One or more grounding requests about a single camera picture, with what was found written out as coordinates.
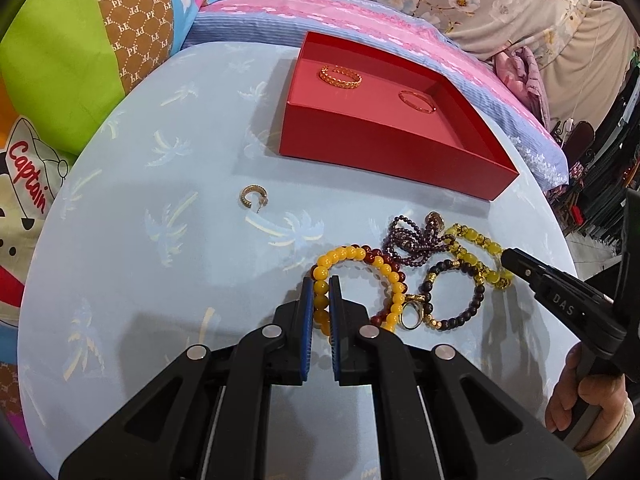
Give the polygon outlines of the right hand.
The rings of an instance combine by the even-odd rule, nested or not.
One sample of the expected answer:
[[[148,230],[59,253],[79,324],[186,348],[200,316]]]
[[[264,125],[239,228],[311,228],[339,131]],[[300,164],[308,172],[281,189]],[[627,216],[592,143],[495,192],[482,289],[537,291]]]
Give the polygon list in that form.
[[[578,379],[577,369],[581,358],[582,344],[578,342],[567,353],[560,379],[544,412],[544,424],[549,431],[567,430],[578,399],[590,406],[597,406],[600,408],[598,417],[575,446],[577,452],[586,452],[611,437],[620,426],[628,405],[628,393],[624,375],[588,375]]]

